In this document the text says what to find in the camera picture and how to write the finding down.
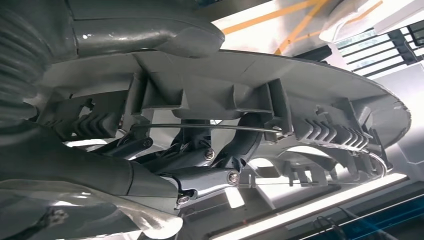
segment hex bolt head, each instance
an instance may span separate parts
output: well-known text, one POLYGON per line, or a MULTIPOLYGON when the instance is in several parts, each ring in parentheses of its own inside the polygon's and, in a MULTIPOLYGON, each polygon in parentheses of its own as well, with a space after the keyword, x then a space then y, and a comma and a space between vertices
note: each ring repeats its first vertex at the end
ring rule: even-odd
POLYGON ((238 183, 239 182, 239 179, 240 179, 240 175, 236 171, 232 171, 228 175, 228 182, 230 184, 236 184, 236 183, 238 183))
POLYGON ((180 196, 178 198, 178 200, 176 201, 176 204, 178 204, 178 205, 184 205, 184 204, 188 203, 189 200, 190 200, 190 197, 189 196, 180 196))
POLYGON ((151 147, 152 145, 153 145, 153 141, 150 137, 147 138, 146 140, 144 140, 144 142, 143 142, 144 147, 151 147))
POLYGON ((209 148, 208 150, 204 152, 204 159, 206 159, 207 161, 214 159, 214 157, 215 157, 215 152, 212 148, 209 148))

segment fluorescent light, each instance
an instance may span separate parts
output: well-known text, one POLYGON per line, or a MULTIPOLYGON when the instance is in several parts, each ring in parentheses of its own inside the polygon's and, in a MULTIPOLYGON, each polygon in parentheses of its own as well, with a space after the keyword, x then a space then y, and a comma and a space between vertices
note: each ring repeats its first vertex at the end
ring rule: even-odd
POLYGON ((298 219, 303 217, 306 214, 310 214, 313 212, 316 212, 320 209, 327 208, 330 206, 333 206, 335 204, 341 203, 343 201, 346 201, 352 197, 355 197, 357 195, 361 195, 364 193, 367 193, 371 190, 380 188, 382 186, 388 185, 390 183, 402 180, 406 178, 407 176, 404 174, 399 173, 393 173, 390 174, 384 178, 380 178, 362 185, 359 185, 355 188, 337 193, 335 195, 332 195, 330 197, 312 202, 310 204, 300 206, 294 210, 286 211, 286 212, 280 212, 273 216, 270 216, 266 219, 253 222, 249 225, 244 225, 241 227, 238 227, 236 229, 233 229, 231 231, 227 231, 221 234, 218 234, 216 236, 213 236, 210 238, 210 240, 239 240, 246 238, 248 236, 257 234, 259 232, 265 231, 267 229, 276 227, 278 225, 287 223, 289 221, 298 219))
POLYGON ((245 204, 242 195, 240 195, 240 192, 236 187, 227 187, 225 189, 225 194, 232 209, 241 207, 245 204))
POLYGON ((79 146, 89 146, 89 145, 103 145, 108 144, 103 139, 89 139, 89 140, 81 140, 81 141, 70 141, 66 143, 68 147, 79 147, 79 146))

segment window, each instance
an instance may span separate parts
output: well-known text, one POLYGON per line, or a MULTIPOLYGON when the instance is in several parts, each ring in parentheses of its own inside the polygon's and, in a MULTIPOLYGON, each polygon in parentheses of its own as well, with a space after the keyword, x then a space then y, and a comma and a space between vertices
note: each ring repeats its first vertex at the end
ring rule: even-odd
POLYGON ((375 79, 423 60, 424 48, 415 46, 406 27, 376 35, 374 29, 335 44, 349 70, 375 79))

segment thin metal wire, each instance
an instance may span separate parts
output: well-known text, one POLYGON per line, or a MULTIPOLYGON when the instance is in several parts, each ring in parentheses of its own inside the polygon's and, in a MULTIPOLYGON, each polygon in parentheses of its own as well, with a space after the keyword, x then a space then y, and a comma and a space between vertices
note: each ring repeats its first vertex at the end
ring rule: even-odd
POLYGON ((232 129, 245 130, 263 133, 282 134, 283 131, 276 129, 266 129, 252 126, 233 126, 233 125, 213 125, 213 124, 194 124, 194 123, 156 123, 156 124, 140 124, 138 127, 146 128, 199 128, 199 129, 232 129))
POLYGON ((381 178, 384 178, 387 175, 387 173, 389 172, 389 169, 386 165, 386 162, 381 157, 379 157, 377 154, 372 153, 372 152, 370 152, 366 149, 363 149, 361 152, 368 154, 371 158, 376 160, 381 165, 381 167, 383 169, 383 173, 381 174, 381 178))

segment yellow beam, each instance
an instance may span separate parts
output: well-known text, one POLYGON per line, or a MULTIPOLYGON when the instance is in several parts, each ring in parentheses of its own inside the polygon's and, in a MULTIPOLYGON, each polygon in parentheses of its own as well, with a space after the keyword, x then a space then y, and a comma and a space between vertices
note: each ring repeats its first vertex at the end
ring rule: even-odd
POLYGON ((374 11, 376 8, 378 8, 382 4, 383 4, 383 1, 377 2, 376 4, 374 4, 374 6, 370 7, 368 10, 363 12, 360 16, 352 18, 349 21, 347 21, 346 24, 350 24, 365 18, 368 14, 370 14, 372 11, 374 11))
POLYGON ((300 37, 296 38, 295 40, 293 40, 292 43, 296 43, 296 42, 302 41, 304 39, 308 39, 310 37, 319 35, 320 33, 321 33, 321 31, 315 31, 315 32, 312 32, 312 33, 308 33, 306 35, 303 35, 303 36, 300 36, 300 37))
POLYGON ((329 0, 318 0, 312 10, 302 19, 302 21, 294 28, 294 30, 288 35, 288 37, 279 45, 278 49, 274 54, 281 55, 281 53, 287 48, 287 46, 294 42, 296 37, 306 28, 316 14, 320 12, 323 6, 329 0))
POLYGON ((271 19, 275 19, 277 17, 283 16, 283 15, 286 15, 286 14, 291 14, 291 13, 294 13, 296 11, 305 9, 307 7, 315 5, 319 1, 320 0, 306 0, 306 1, 303 1, 303 2, 299 2, 297 4, 279 9, 277 11, 273 11, 273 12, 268 13, 266 15, 253 18, 251 20, 236 24, 234 26, 227 27, 227 28, 223 29, 222 32, 225 35, 230 34, 230 33, 234 33, 234 32, 237 32, 239 30, 248 28, 250 26, 260 24, 262 22, 265 22, 265 21, 268 21, 268 20, 271 20, 271 19))

